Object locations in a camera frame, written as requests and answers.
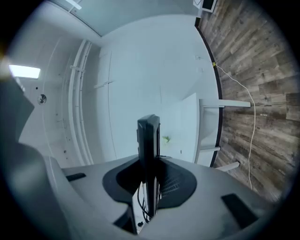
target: wood paneled wall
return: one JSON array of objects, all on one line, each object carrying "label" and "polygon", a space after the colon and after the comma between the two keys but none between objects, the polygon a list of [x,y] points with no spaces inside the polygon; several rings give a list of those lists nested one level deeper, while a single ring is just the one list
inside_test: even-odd
[{"label": "wood paneled wall", "polygon": [[[276,24],[246,0],[218,0],[200,20],[216,64],[245,85],[256,106],[250,158],[253,190],[276,202],[298,164],[300,97],[298,63]],[[248,92],[219,70],[223,99],[249,101]],[[250,187],[248,154],[254,107],[225,108],[214,167],[235,161],[229,174]]]}]

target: white cable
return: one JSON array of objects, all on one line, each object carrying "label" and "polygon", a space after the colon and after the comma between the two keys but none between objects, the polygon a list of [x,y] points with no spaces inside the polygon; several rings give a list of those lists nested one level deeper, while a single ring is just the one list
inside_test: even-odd
[{"label": "white cable", "polygon": [[[228,73],[226,73],[221,67],[219,67],[217,64],[215,64],[219,69],[221,69],[227,76],[230,77],[230,75]],[[251,97],[251,94],[249,92],[249,90],[242,84],[240,84],[237,80],[233,79],[232,77],[230,77],[232,80],[236,81],[239,85],[241,85],[243,88],[245,88],[247,90],[247,92],[249,93],[249,96]],[[251,186],[251,190],[252,190],[252,183],[251,183],[251,179],[250,179],[250,154],[251,154],[251,148],[252,148],[252,140],[253,140],[253,136],[254,136],[254,131],[255,131],[255,117],[256,117],[256,112],[255,112],[255,103],[253,98],[251,97],[251,100],[253,102],[253,106],[254,106],[254,125],[253,125],[253,134],[251,137],[251,142],[250,142],[250,151],[249,151],[249,156],[248,156],[248,165],[249,165],[249,169],[248,169],[248,177],[249,177],[249,181],[250,181],[250,186]]]}]

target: white surface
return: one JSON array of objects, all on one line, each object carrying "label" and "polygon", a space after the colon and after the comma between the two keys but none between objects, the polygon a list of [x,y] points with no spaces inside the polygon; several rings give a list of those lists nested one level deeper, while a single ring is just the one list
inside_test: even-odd
[{"label": "white surface", "polygon": [[220,147],[215,147],[215,148],[202,148],[202,149],[200,149],[200,152],[211,152],[211,151],[220,151]]},{"label": "white surface", "polygon": [[[143,203],[143,198],[144,198],[142,185],[140,185],[139,198],[140,198],[140,202],[142,204]],[[135,216],[135,225],[137,226],[137,224],[139,222],[145,222],[144,217],[143,217],[143,211],[141,210],[141,207],[140,207],[140,205],[137,201],[137,190],[135,191],[135,194],[132,197],[132,205],[133,205],[133,213],[134,213],[134,216]]]},{"label": "white surface", "polygon": [[[145,115],[162,116],[172,105],[193,93],[200,98],[218,99],[212,64],[195,58],[207,59],[209,54],[194,24],[195,17],[187,15],[153,17],[126,25],[102,38],[106,44],[100,52],[97,82],[83,83],[89,90],[83,98],[90,102],[86,106],[90,111],[83,109],[84,117],[90,119],[90,124],[85,124],[89,128],[86,132],[93,136],[94,142],[101,143],[91,144],[93,158],[99,155],[109,161],[137,154],[137,120]],[[114,82],[93,89],[107,81]],[[203,146],[216,143],[218,110],[211,112],[204,115]],[[166,127],[163,122],[161,119],[161,131]],[[210,162],[212,153],[205,158]]]},{"label": "white surface", "polygon": [[[194,163],[199,134],[199,98],[187,97],[160,115],[160,154]],[[162,137],[168,136],[169,142]]]},{"label": "white surface", "polygon": [[75,1],[73,0],[66,0],[68,3],[72,4],[75,8],[77,9],[81,9],[81,6],[79,4],[77,4]]},{"label": "white surface", "polygon": [[[92,48],[92,43],[90,43],[90,47],[89,47],[89,50],[88,50],[89,53],[90,53],[91,48]],[[84,77],[84,73],[82,72],[82,77],[80,78],[80,86],[79,86],[79,115],[80,115],[79,121],[80,121],[80,129],[81,129],[83,143],[84,143],[83,147],[87,151],[88,159],[90,161],[90,164],[94,164],[93,158],[92,158],[91,153],[90,153],[89,144],[88,144],[88,141],[87,141],[87,138],[86,138],[84,121],[83,121],[83,77]]]},{"label": "white surface", "polygon": [[36,67],[26,67],[19,65],[9,65],[9,70],[14,77],[28,77],[38,79],[40,69]]},{"label": "white surface", "polygon": [[[74,147],[68,140],[68,121],[63,121],[63,109],[67,105],[65,86],[71,72],[69,63],[74,61],[79,44],[79,40],[61,29],[31,18],[8,53],[12,64],[41,69],[39,79],[20,78],[25,96],[35,108],[19,141],[45,156],[54,156],[61,167],[79,165]],[[39,105],[37,98],[42,93],[47,102]]]}]

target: metal bracket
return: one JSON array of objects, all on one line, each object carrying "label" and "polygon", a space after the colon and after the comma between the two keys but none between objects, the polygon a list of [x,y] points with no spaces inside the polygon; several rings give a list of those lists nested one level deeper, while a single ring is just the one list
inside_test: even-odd
[{"label": "metal bracket", "polygon": [[75,67],[75,66],[73,66],[73,65],[71,65],[70,68],[71,68],[71,69],[74,69],[74,70],[77,70],[77,71],[79,71],[79,72],[83,72],[83,73],[85,72],[84,69],[82,69],[82,68],[80,68],[80,67]]},{"label": "metal bracket", "polygon": [[104,85],[109,84],[109,83],[113,83],[113,82],[114,82],[114,81],[104,82],[103,84],[95,85],[94,88],[101,88],[101,87],[103,87]]}]

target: ceiling light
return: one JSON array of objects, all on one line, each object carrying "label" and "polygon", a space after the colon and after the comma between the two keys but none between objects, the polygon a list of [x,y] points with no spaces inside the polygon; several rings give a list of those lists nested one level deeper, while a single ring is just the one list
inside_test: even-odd
[{"label": "ceiling light", "polygon": [[41,69],[19,65],[9,65],[9,70],[14,77],[38,78]]},{"label": "ceiling light", "polygon": [[76,3],[73,0],[66,0],[68,3],[70,3],[71,5],[73,5],[75,8],[77,8],[78,10],[81,9],[81,6],[78,5],[78,3]]}]

